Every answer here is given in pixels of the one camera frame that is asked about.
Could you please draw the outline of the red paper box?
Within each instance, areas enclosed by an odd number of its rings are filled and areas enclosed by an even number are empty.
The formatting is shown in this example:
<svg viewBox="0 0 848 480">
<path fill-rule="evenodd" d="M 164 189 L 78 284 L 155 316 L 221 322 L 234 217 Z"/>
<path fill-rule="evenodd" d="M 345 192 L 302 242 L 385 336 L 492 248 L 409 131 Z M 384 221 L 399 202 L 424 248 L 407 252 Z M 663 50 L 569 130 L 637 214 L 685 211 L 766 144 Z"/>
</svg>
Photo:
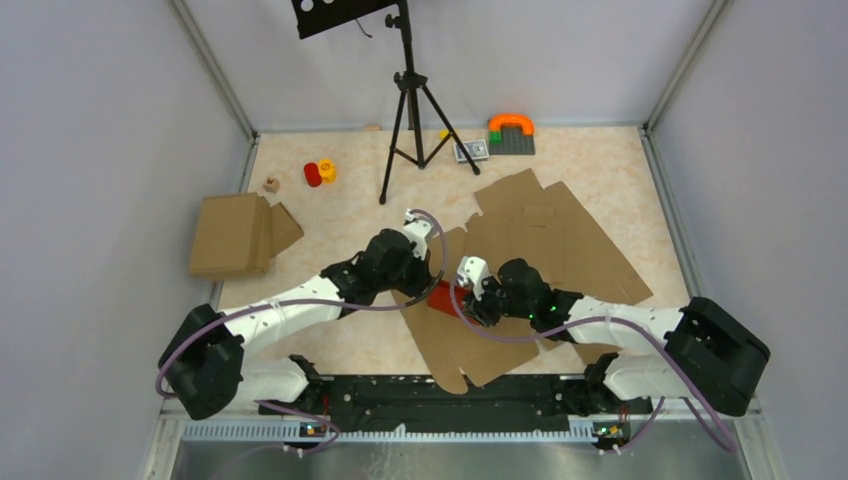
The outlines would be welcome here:
<svg viewBox="0 0 848 480">
<path fill-rule="evenodd" d="M 426 302 L 431 309 L 451 315 L 453 317 L 458 317 L 458 314 L 453 307 L 452 301 L 450 300 L 449 287 L 450 284 L 448 282 L 440 280 L 437 286 L 428 295 Z M 479 322 L 465 308 L 464 299 L 465 296 L 469 293 L 469 290 L 461 286 L 455 286 L 453 288 L 453 292 L 460 307 L 460 310 L 465 315 L 465 317 L 472 324 L 479 325 Z"/>
</svg>

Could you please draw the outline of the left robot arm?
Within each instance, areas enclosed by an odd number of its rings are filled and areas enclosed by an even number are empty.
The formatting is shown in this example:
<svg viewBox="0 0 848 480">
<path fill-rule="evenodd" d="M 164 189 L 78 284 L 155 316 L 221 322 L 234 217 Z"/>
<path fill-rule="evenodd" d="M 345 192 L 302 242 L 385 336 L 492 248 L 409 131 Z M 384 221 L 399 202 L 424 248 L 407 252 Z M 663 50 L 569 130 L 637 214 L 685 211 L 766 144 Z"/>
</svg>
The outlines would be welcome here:
<svg viewBox="0 0 848 480">
<path fill-rule="evenodd" d="M 159 359 L 157 393 L 177 399 L 193 420 L 234 401 L 275 400 L 297 413 L 314 410 L 321 388 L 302 362 L 286 358 L 246 368 L 246 359 L 308 327 L 375 311 L 383 292 L 398 291 L 411 303 L 425 298 L 438 282 L 429 270 L 435 232 L 433 222 L 411 220 L 400 230 L 380 231 L 352 258 L 288 291 L 240 308 L 192 309 Z"/>
</svg>

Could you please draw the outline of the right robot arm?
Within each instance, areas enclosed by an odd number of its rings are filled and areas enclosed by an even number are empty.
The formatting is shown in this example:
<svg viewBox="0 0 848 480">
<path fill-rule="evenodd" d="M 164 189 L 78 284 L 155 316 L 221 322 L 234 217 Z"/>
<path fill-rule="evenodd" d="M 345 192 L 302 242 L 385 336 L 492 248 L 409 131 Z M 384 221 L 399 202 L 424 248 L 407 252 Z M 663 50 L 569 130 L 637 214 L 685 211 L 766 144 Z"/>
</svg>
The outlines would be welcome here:
<svg viewBox="0 0 848 480">
<path fill-rule="evenodd" d="M 487 262 L 464 257 L 455 283 L 467 288 L 451 302 L 478 334 L 492 337 L 504 318 L 526 322 L 526 341 L 551 339 L 617 347 L 590 364 L 589 404 L 612 412 L 642 397 L 697 401 L 710 413 L 743 416 L 771 351 L 715 301 L 695 296 L 683 307 L 637 307 L 551 287 L 521 258 L 491 273 Z"/>
</svg>

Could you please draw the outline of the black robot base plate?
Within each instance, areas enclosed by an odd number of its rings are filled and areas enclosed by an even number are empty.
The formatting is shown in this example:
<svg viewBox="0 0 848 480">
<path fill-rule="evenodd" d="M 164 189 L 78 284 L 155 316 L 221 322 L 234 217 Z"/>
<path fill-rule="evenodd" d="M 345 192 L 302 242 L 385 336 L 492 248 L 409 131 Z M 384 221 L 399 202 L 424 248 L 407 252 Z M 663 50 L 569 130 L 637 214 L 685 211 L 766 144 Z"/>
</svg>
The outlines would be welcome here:
<svg viewBox="0 0 848 480">
<path fill-rule="evenodd" d="M 326 415 L 342 432 L 523 433 L 566 431 L 574 417 L 649 414 L 648 399 L 622 401 L 581 377 L 505 375 L 452 394 L 430 376 L 322 376 L 290 403 Z"/>
</svg>

